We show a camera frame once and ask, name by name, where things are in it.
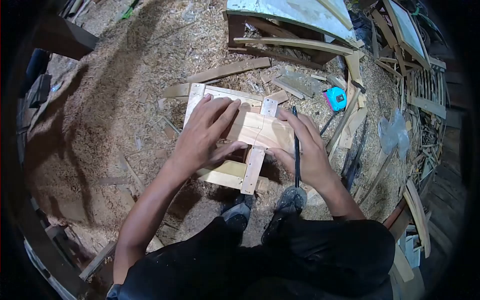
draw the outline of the tape measure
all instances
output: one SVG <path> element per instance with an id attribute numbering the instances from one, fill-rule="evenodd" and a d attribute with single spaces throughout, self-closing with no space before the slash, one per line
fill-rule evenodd
<path id="1" fill-rule="evenodd" d="M 342 110 L 347 106 L 347 95 L 337 86 L 326 90 L 324 95 L 327 99 L 328 105 L 333 111 Z"/>

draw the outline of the leg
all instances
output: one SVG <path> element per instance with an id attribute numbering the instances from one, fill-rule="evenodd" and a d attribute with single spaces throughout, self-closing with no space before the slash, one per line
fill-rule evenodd
<path id="1" fill-rule="evenodd" d="M 168 245 L 137 261 L 118 299 L 193 299 L 220 293 L 250 208 L 239 203 L 190 239 Z"/>
<path id="2" fill-rule="evenodd" d="M 275 252 L 291 253 L 283 269 L 277 270 L 285 278 L 332 294 L 358 297 L 389 284 L 395 241 L 376 221 L 309 221 L 280 211 L 262 242 Z"/>

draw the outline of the sawdust floor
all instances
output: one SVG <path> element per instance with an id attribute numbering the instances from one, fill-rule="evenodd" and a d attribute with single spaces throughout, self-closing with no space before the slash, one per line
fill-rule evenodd
<path id="1" fill-rule="evenodd" d="M 91 54 L 81 61 L 53 55 L 48 67 L 52 86 L 60 82 L 63 85 L 50 93 L 48 105 L 40 109 L 42 113 L 28 135 L 25 157 L 26 180 L 32 195 L 53 224 L 70 226 L 91 256 L 116 239 L 130 209 L 125 192 L 135 199 L 141 193 L 140 186 L 120 164 L 119 151 L 148 184 L 174 149 L 177 137 L 167 137 L 163 130 L 167 125 L 160 116 L 165 115 L 181 128 L 187 103 L 169 99 L 160 109 L 157 100 L 162 98 L 163 90 L 186 82 L 188 75 L 253 58 L 227 52 L 228 29 L 221 1 L 197 1 L 192 6 L 180 0 L 145 1 L 130 19 L 115 22 L 122 4 L 104 0 L 90 5 L 88 13 L 77 19 L 77 24 L 100 37 Z M 376 166 L 381 151 L 377 122 L 381 116 L 388 118 L 392 109 L 400 105 L 395 80 L 373 63 L 371 53 L 363 51 L 367 53 L 361 70 L 368 91 L 368 135 L 361 157 L 363 171 L 355 179 L 352 194 L 358 186 L 363 186 L 365 193 L 380 169 Z M 269 70 L 248 73 L 260 78 L 259 72 L 275 73 L 286 65 L 272 60 Z M 327 64 L 325 72 L 292 66 L 297 72 L 344 77 L 337 59 Z M 246 76 L 231 76 L 215 85 L 258 94 L 254 89 L 258 87 L 249 84 Z M 331 87 L 321 85 L 322 89 Z M 266 89 L 270 93 L 278 90 L 272 84 Z M 142 92 L 147 93 L 145 103 L 139 101 Z M 299 112 L 311 115 L 320 126 L 331 115 L 323 96 L 307 100 L 289 97 L 283 107 L 296 105 Z M 324 134 L 325 142 L 339 120 L 338 116 Z M 136 139 L 141 141 L 140 150 Z M 335 153 L 332 164 L 337 173 L 346 152 L 338 148 Z M 401 163 L 395 154 L 385 178 L 361 205 L 368 218 L 383 221 L 393 211 L 409 169 L 410 165 Z M 248 246 L 260 242 L 277 198 L 293 184 L 293 177 L 275 161 L 265 162 L 261 175 L 268 176 L 271 182 L 268 192 L 260 195 L 254 205 L 243 239 Z M 97 180 L 104 177 L 128 177 L 130 184 L 99 185 Z M 188 181 L 174 199 L 157 235 L 164 244 L 191 237 L 219 214 L 221 203 L 228 201 L 233 192 L 206 182 Z M 331 218 L 319 196 L 309 200 L 303 217 Z"/>

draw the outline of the wooden leg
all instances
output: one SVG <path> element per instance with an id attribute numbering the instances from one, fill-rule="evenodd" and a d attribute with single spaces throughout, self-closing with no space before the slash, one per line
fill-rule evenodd
<path id="1" fill-rule="evenodd" d="M 247 16 L 230 14 L 228 15 L 228 46 L 243 47 L 245 44 L 237 44 L 233 41 L 236 37 L 245 35 L 245 19 Z"/>
<path id="2" fill-rule="evenodd" d="M 74 60 L 92 52 L 98 37 L 56 15 L 47 15 L 40 22 L 33 45 Z"/>

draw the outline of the light wood board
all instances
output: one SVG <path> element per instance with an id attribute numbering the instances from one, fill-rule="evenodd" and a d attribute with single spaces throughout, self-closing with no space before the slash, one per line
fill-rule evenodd
<path id="1" fill-rule="evenodd" d="M 270 67 L 270 59 L 268 57 L 261 57 L 253 60 L 244 60 L 231 63 L 230 65 L 221 66 L 214 69 L 209 69 L 204 72 L 197 73 L 187 77 L 189 83 L 202 83 L 213 79 L 218 79 L 241 72 L 268 68 Z"/>
<path id="2" fill-rule="evenodd" d="M 236 37 L 233 39 L 239 44 L 266 44 L 315 49 L 340 55 L 353 54 L 353 50 L 340 45 L 302 38 L 282 37 Z"/>
<path id="3" fill-rule="evenodd" d="M 343 0 L 329 0 L 345 18 L 350 18 Z M 347 29 L 317 0 L 228 0 L 228 14 L 257 16 L 300 25 L 357 48 L 353 29 Z"/>

